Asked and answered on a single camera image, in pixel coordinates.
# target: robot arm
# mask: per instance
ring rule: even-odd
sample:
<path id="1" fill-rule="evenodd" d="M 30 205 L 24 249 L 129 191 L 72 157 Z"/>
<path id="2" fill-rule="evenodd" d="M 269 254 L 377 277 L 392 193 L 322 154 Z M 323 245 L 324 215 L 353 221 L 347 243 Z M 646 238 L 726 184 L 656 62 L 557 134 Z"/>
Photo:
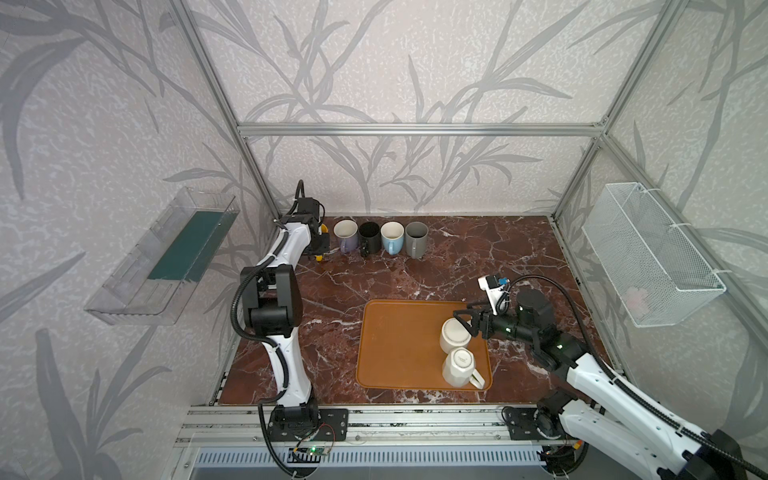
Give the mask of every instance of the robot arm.
<path id="1" fill-rule="evenodd" d="M 521 288 L 511 308 L 511 286 L 526 279 L 548 281 L 566 296 L 584 342 L 557 330 L 551 304 L 538 290 Z M 600 360 L 576 306 L 561 286 L 539 275 L 524 275 L 511 282 L 484 276 L 478 283 L 488 301 L 470 303 L 466 310 L 454 312 L 471 335 L 527 343 L 541 366 L 602 406 L 596 411 L 570 392 L 558 390 L 538 403 L 539 421 L 547 424 L 541 426 L 544 430 L 559 423 L 566 433 L 595 446 L 643 479 L 746 479 L 747 466 L 759 477 L 768 478 L 742 460 L 740 447 L 724 432 L 707 434 Z M 606 410 L 613 418 L 603 415 Z"/>
<path id="2" fill-rule="evenodd" d="M 278 390 L 277 405 L 270 425 L 295 429 L 300 435 L 317 428 L 319 410 L 307 377 L 299 348 L 299 325 L 303 303 L 294 267 L 303 255 L 321 257 L 329 251 L 330 239 L 322 225 L 319 201 L 303 196 L 303 183 L 296 189 L 296 201 L 278 222 L 280 232 L 270 255 L 257 266 L 240 271 L 239 296 L 233 302 L 243 305 L 244 338 L 263 342 L 269 355 Z"/>

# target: clear plastic shelf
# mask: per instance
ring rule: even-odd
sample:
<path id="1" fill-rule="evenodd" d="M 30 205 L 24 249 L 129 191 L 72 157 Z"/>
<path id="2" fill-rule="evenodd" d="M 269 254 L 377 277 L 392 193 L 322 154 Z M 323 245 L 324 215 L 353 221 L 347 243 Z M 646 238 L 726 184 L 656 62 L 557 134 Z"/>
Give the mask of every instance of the clear plastic shelf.
<path id="1" fill-rule="evenodd" d="M 179 190 L 85 311 L 110 325 L 176 323 L 240 212 L 234 200 Z"/>

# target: black mounting plate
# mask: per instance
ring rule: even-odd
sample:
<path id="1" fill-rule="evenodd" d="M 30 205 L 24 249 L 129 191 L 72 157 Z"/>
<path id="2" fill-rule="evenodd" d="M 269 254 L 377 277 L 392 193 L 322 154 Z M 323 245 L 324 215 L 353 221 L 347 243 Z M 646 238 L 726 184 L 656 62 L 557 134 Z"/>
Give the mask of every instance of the black mounting plate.
<path id="1" fill-rule="evenodd" d="M 563 428 L 558 423 L 556 434 L 550 438 L 543 436 L 537 429 L 536 407 L 515 407 L 509 409 L 508 420 L 512 425 L 507 425 L 510 440 L 557 440 L 565 437 Z"/>
<path id="2" fill-rule="evenodd" d="M 321 408 L 319 412 L 320 412 L 320 421 L 318 425 L 322 425 L 323 423 L 327 423 L 328 425 L 331 425 L 331 427 L 333 428 L 333 433 L 336 433 L 336 441 L 343 442 L 344 440 L 346 440 L 346 429 L 347 429 L 347 423 L 349 420 L 349 410 Z M 291 431 L 287 427 L 284 430 L 281 429 L 280 424 L 278 422 L 273 422 L 273 419 L 271 417 L 270 417 L 270 423 L 266 428 L 266 432 L 270 435 L 270 441 L 272 442 L 296 443 L 299 440 L 296 438 L 296 435 L 293 431 Z M 333 440 L 333 433 L 331 433 L 328 427 L 322 427 L 314 437 L 308 440 L 308 442 L 311 442 L 313 440 L 317 440 L 317 441 Z"/>

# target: leaf-patterned wallpaper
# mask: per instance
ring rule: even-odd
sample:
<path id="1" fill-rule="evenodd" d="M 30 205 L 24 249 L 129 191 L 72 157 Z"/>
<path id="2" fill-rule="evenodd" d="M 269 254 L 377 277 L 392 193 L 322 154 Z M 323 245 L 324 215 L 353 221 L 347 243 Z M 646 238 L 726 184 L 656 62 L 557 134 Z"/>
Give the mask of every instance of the leaf-patterned wallpaper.
<path id="1" fill-rule="evenodd" d="M 611 131 L 764 306 L 766 10 L 766 0 L 689 2 Z M 638 329 L 584 238 L 597 196 L 617 181 L 629 179 L 598 155 L 560 223 L 617 351 L 655 399 L 723 428 L 768 467 L 768 355 L 737 314 L 720 298 L 676 326 Z"/>
<path id="2" fill-rule="evenodd" d="M 0 477 L 156 478 L 269 213 L 163 2 L 0 2 Z M 174 326 L 89 296 L 182 186 L 241 213 Z"/>
<path id="3" fill-rule="evenodd" d="M 662 3 L 190 6 L 240 122 L 574 123 L 602 118 Z M 345 214 L 549 213 L 586 142 L 250 139 L 275 198 L 288 198 L 312 172 L 307 188 L 329 212 Z"/>

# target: marble countertop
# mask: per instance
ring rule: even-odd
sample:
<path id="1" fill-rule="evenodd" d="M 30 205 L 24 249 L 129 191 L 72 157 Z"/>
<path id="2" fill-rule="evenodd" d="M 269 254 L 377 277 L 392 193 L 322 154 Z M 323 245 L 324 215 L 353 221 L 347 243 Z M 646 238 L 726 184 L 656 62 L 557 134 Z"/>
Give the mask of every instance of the marble countertop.
<path id="1" fill-rule="evenodd" d="M 326 218 L 329 231 L 341 218 Z M 303 258 L 296 267 L 304 317 L 299 341 L 307 374 L 320 404 L 345 403 L 536 403 L 564 382 L 537 366 L 520 342 L 488 342 L 493 385 L 486 392 L 368 389 L 356 382 L 362 313 L 373 299 L 479 300 L 477 277 L 525 273 L 548 276 L 576 301 L 590 337 L 604 347 L 546 217 L 357 217 L 358 225 L 414 220 L 429 226 L 421 260 L 404 253 L 361 258 L 358 252 Z M 331 248 L 338 247 L 331 235 Z M 581 338 L 565 298 L 546 282 L 531 281 L 552 301 L 558 327 Z M 242 341 L 220 397 L 221 405 L 252 405 L 276 392 L 272 368 L 259 343 Z"/>

